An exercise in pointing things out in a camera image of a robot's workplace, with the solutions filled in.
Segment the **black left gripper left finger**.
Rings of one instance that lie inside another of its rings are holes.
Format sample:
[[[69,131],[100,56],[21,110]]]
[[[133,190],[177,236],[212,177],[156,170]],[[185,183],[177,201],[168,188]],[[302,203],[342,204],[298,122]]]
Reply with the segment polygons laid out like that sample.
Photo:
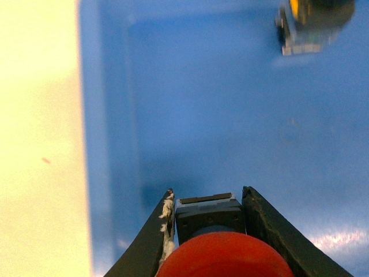
[[[105,276],[156,276],[174,251],[175,195],[168,189],[134,241]]]

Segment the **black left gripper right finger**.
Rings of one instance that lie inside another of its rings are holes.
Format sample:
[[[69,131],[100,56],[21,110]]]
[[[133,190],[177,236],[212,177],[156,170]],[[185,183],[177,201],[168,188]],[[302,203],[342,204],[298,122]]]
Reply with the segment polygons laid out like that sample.
[[[246,233],[275,249],[295,276],[351,276],[310,242],[254,188],[243,188],[242,206]]]

